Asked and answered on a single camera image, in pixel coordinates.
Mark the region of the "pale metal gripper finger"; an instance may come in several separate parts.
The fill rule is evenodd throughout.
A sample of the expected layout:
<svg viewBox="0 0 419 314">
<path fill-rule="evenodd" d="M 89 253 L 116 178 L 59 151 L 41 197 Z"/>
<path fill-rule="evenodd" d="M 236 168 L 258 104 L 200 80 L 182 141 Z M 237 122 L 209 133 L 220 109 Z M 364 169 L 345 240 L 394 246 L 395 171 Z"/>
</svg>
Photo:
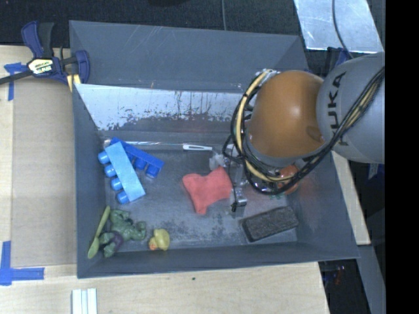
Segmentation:
<svg viewBox="0 0 419 314">
<path fill-rule="evenodd" d="M 218 167 L 227 168 L 229 165 L 230 160 L 223 154 L 216 153 L 209 159 L 209 168 L 211 170 L 215 170 Z"/>
<path fill-rule="evenodd" d="M 233 218 L 240 218 L 244 216 L 244 211 L 247 205 L 247 198 L 244 195 L 242 188 L 233 188 L 230 197 L 230 214 Z"/>
</svg>

